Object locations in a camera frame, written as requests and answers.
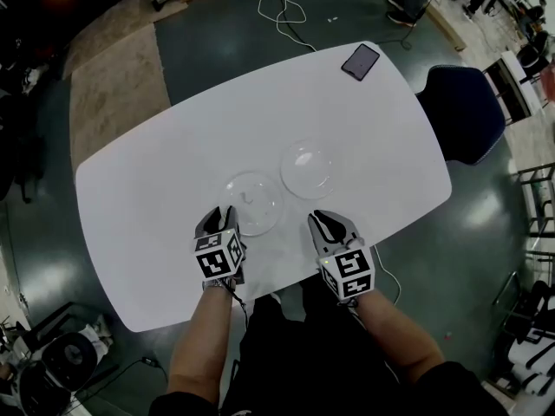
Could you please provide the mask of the person's right forearm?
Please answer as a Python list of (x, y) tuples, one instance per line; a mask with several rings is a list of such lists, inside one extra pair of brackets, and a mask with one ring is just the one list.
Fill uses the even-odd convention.
[(379, 290), (359, 295), (355, 310), (363, 326), (404, 380), (416, 383), (426, 372), (445, 362), (432, 336)]

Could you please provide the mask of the dark blue chair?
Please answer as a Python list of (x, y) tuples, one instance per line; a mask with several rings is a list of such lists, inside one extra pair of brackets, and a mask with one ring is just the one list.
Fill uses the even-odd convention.
[(434, 66), (416, 98), (446, 161), (475, 166), (503, 136), (506, 120), (502, 108), (477, 68)]

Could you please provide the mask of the white shelf unit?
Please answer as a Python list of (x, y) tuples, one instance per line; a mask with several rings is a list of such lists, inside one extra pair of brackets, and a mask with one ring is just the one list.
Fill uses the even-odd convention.
[(532, 85), (533, 78), (526, 76), (513, 52), (501, 53), (495, 62), (484, 69), (483, 74), (493, 87), (507, 126), (528, 119), (542, 109)]

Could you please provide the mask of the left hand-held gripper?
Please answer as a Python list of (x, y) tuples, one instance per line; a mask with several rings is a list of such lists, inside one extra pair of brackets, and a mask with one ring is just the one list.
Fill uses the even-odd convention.
[(193, 254), (205, 281), (233, 277), (244, 283), (243, 261), (246, 246), (241, 242), (237, 209), (230, 205), (223, 215), (224, 226), (220, 231), (222, 214), (216, 206), (196, 225)]

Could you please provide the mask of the black and white machine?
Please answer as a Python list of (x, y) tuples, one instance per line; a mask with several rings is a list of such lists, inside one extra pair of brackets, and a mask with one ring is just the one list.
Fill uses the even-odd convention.
[(66, 416), (75, 395), (117, 367), (95, 370), (108, 354), (112, 335), (103, 317), (89, 324), (67, 302), (26, 329), (0, 322), (0, 416)]

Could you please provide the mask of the person's left forearm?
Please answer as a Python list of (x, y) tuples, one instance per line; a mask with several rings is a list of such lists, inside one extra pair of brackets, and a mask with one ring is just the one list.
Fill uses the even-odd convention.
[(169, 393), (190, 393), (213, 405), (225, 366), (232, 313), (232, 295), (219, 286), (204, 289), (189, 325), (173, 350)]

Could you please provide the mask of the black smartphone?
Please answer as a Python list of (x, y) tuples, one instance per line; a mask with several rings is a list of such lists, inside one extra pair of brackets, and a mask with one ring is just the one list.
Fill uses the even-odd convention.
[(380, 54), (365, 44), (360, 44), (353, 54), (343, 63), (341, 70), (357, 81), (362, 81), (374, 67)]

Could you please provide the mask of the person's black clothing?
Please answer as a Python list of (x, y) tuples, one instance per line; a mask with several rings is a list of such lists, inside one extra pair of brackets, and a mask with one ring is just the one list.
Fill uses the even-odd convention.
[(320, 276), (301, 288), (300, 322), (285, 317), (277, 295), (254, 302), (218, 404), (166, 390), (148, 416), (508, 416), (460, 363), (445, 359), (416, 383), (404, 380)]

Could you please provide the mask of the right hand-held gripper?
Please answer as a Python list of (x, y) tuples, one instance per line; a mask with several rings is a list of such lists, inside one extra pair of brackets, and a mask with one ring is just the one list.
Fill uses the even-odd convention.
[(375, 266), (355, 224), (326, 210), (308, 216), (317, 269), (339, 302), (348, 302), (375, 287)]

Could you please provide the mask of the beige floor mat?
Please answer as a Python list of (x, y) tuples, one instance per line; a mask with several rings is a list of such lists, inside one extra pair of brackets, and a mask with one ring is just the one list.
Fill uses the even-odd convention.
[(157, 11), (149, 0), (121, 0), (79, 32), (69, 44), (62, 78), (71, 74), (118, 41), (187, 8), (187, 3), (170, 0)]
[(69, 103), (72, 169), (169, 107), (155, 27), (149, 23), (73, 72)]

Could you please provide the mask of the clear glass bowl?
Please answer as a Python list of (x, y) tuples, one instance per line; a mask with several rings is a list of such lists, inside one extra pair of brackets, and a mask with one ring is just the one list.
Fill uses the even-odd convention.
[(318, 140), (298, 140), (282, 153), (280, 178), (293, 195), (305, 200), (329, 196), (335, 188), (334, 167), (325, 146)]
[(283, 212), (278, 185), (263, 172), (240, 172), (225, 182), (219, 206), (237, 211), (238, 228), (244, 237), (258, 237), (270, 231)]

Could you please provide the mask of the black office chair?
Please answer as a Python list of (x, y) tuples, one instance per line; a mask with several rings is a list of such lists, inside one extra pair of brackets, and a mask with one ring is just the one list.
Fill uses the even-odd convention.
[(44, 139), (36, 131), (36, 116), (27, 101), (0, 95), (0, 201), (18, 185), (23, 202), (31, 203), (27, 185), (43, 177), (44, 151)]

